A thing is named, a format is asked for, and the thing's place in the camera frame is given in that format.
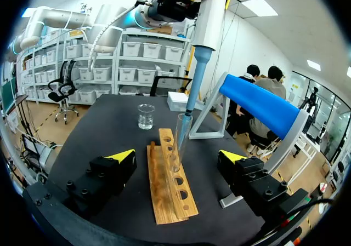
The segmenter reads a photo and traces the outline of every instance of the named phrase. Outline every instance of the cable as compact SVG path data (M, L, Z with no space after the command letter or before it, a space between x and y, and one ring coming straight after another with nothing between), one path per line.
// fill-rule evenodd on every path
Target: cable
M298 207L297 209L292 210L291 212L289 212L286 216L284 216L285 219L290 218L291 216L294 216L295 214L299 213L301 210L310 208L316 204L320 204L320 203L328 203L328 204L332 204L334 202L333 199L330 198L322 198L322 199L318 199L316 201L312 201L310 203L307 203L305 205L302 205L301 207Z
M88 72L91 72L91 64L92 64L92 57L93 57L93 53L94 53L94 49L99 41L99 39L101 38L101 36L104 34L104 32L113 24L115 23L118 19L120 19L121 17L123 17L124 15L126 15L127 13L131 12L133 9L135 9L136 6L132 6L129 9L126 9L125 11L123 11L122 13L120 13L118 16L114 17L97 35L97 37L95 38L92 48L90 49L90 53L89 53L89 60L88 60Z
M237 4L237 7L236 7L236 9L235 9L234 16L233 16L233 18L232 18L232 20L231 20L231 22L230 22L230 25L229 25L229 27L228 27L228 30L227 30L226 34L223 36L223 33L222 33L222 40L221 40L221 43L220 43L220 46L219 46L219 50L218 50L218 57L217 57L217 60L216 60L216 65L215 65L215 67L214 67L214 71L213 71L213 74L212 74L210 86L208 87L208 90L207 90L207 92L206 92L206 94L205 94L204 99L207 98L208 93L211 94L211 92L214 90L214 86L215 86L215 85L214 85L213 82L214 82L214 79L215 79L216 73L217 73L217 67L218 67L218 63L219 63L220 51L221 51L221 49L222 49L223 42L224 42L225 38L227 37L227 35L228 35L229 31L230 31L231 25L232 25L233 22L234 22L234 19L235 19L235 16L236 16L236 12L237 12L237 9L239 8L239 5L240 5L240 3ZM238 31L238 29L239 29L239 23L238 23L238 28L236 29L235 42L236 42L236 37L237 37L237 31Z

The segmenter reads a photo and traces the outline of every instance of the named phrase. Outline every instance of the office chair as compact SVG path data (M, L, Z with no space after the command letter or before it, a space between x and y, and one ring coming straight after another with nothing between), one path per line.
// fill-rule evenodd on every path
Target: office chair
M152 83L152 86L151 86L150 96L156 96L156 89L157 89L157 86L158 86L160 80L161 80L161 83L166 83L166 80L168 80L168 79L174 80L172 85L167 87L168 86L168 84L167 84L167 86L163 86L162 88L174 89L180 93L186 92L187 86L193 80L193 79L184 78L184 77L156 76L154 79L154 82Z
M58 121L57 117L60 114L64 114L64 121L65 124L67 124L68 112L74 112L77 114L77 117L79 116L79 113L76 110L76 108L73 105L70 106L68 103L68 96L74 94L77 90L73 84L73 81L71 80L71 72L74 64L74 60L70 60L69 62L64 61L60 71L60 78L48 83L48 87L52 91L48 95L49 98L55 102L62 103L60 112L58 112L55 116L55 122ZM59 88L57 92L55 92L54 89L51 87L52 83L59 83Z

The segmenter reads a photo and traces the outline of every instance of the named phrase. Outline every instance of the wooden floor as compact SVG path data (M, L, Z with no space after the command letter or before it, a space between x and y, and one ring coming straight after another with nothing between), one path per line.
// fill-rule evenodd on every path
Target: wooden floor
M69 134L72 132L73 128L79 122L79 120L84 116L90 106L88 105L77 105L76 108L79 112L79 117L76 116L75 113L70 112L68 115L67 125L64 124L63 117L58 117L58 121L54 121L55 114L59 111L59 106L57 104L47 104L40 103L36 104L35 102L28 101L30 114L28 111L26 112L26 117L32 117L33 124L35 129L37 130L38 137L41 141L49 144L50 142L55 142L56 144L63 145L66 141ZM10 133L13 137L13 140L20 145L20 133L16 134ZM246 146L250 142L249 138L245 135L239 135L236 137L236 141L239 146L246 152ZM278 169L279 174L284 178L284 180L288 181L293 173L299 168L299 166L303 163L305 156L303 152L293 158L292 155L289 155L283 164ZM308 192L313 191L321 182L325 182L324 176L321 173L321 167L325 162L325 157L322 153L317 153L311 163L306 167L304 172L290 185L290 189L292 192L296 192L299 188L303 188ZM278 176L277 172L274 172L273 177L281 181L281 178ZM327 188L325 193L325 198L331 195L331 187ZM310 230L310 225L313 227L321 215L318 212L318 206L315 206L312 212L308 216L308 220L305 219L301 224L301 228L303 230L302 237L307 234Z

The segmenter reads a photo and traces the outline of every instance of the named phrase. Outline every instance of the white box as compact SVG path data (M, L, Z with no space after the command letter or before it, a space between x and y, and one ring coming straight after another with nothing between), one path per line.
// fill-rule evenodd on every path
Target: white box
M94 68L94 81L106 82L111 79L112 67Z
M55 61L55 53L56 53L56 50L51 50L49 52L46 53L46 56L47 56L47 62L53 62Z
M66 47L66 54L67 54L66 55L67 59L82 57L82 46L80 44L67 46Z
M42 82L42 74L41 74L41 72L37 72L35 74L35 82L36 83L41 83Z
M26 69L30 69L32 67L33 59L26 60Z
M139 83L153 83L156 70L152 68L138 68L138 82Z
M178 93L176 91L168 92L167 103L171 111L185 112L187 102L188 102L188 96L186 94Z
M79 90L76 90L74 94L68 96L68 99L72 102L79 102L81 100L81 96L79 94Z
M153 43L143 43L144 57L158 59L162 45Z
M93 72L88 72L88 68L79 68L82 81L90 81L94 78Z
M42 55L42 64L47 64L48 63L47 60L48 60L48 58L47 58L46 54Z
M42 56L41 55L37 55L34 57L34 62L35 62L35 66L39 66L42 64Z
M134 81L136 66L121 66L118 68L120 70L120 81L132 82Z
M136 95L138 93L138 89L135 86L125 85L120 89L121 95Z
M40 74L41 74L41 77L42 77L42 83L49 82L48 72L47 71L41 72Z
M165 60L180 61L182 58L183 51L184 51L184 49L182 49L182 48L166 46Z
M168 77L174 77L175 73L174 72L165 72L165 71L158 71L157 76L168 76ZM175 83L176 80L174 79L159 79L158 84L163 84L163 85L172 85Z
M97 98L99 98L103 94L111 94L111 86L107 84L101 84L95 87L95 92L97 94Z
M71 71L71 81L75 81L76 79L79 79L80 78L80 72L79 72L79 68L76 67L76 68L72 68L72 71Z
M135 56L139 55L141 42L123 42L123 56Z
M48 74L48 81L49 82L51 82L51 81L56 79L56 77L55 77L55 70L48 70L48 71L46 71L46 73Z
M50 89L43 89L42 92L44 93L44 99L50 100L49 93L52 91Z
M44 99L44 92L42 88L37 89L38 99Z
M82 88L79 90L79 94L81 96L82 102L86 102L88 104L92 104L97 98L94 86L86 86Z
M82 44L82 57L89 57L90 49L88 43Z

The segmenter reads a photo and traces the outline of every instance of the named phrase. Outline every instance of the white wall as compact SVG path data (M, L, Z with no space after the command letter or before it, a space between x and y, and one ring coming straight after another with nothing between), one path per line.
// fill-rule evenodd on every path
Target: white wall
M279 67L286 76L284 85L287 88L287 81L291 77L292 64L287 57L273 44L265 35L259 32L255 27L250 25L244 19L236 16L231 23L234 13L226 11L224 23L224 35L229 32L223 41L219 53L219 61L214 76L214 87L216 81L227 71L235 76L242 76L250 64L257 65L261 74L268 75L268 68L275 65ZM205 97L210 87L211 79L218 57L218 51L212 53L210 62L207 65L205 77L202 81L201 96ZM194 74L196 60L193 59L190 68L190 76Z
M334 94L336 94L341 100L343 100L348 106L351 106L351 97L345 95L343 92L341 92L337 87L334 85L330 84L328 81L324 80L323 78L320 78L317 74L311 74L309 71L306 71L298 66L294 66L292 69L294 72L300 73L302 75L305 75L306 77L315 80L316 82L320 83L324 87L328 88L331 90Z

